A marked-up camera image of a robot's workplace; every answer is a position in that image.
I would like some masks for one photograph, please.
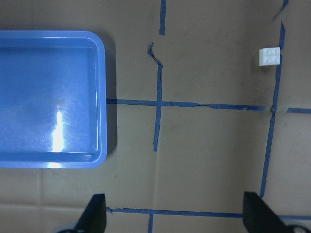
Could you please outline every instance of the tray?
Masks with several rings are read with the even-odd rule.
[[[86,31],[0,31],[0,167],[92,168],[107,154],[104,45]]]

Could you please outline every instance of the white block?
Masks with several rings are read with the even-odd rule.
[[[259,66],[280,65],[280,47],[259,50]]]

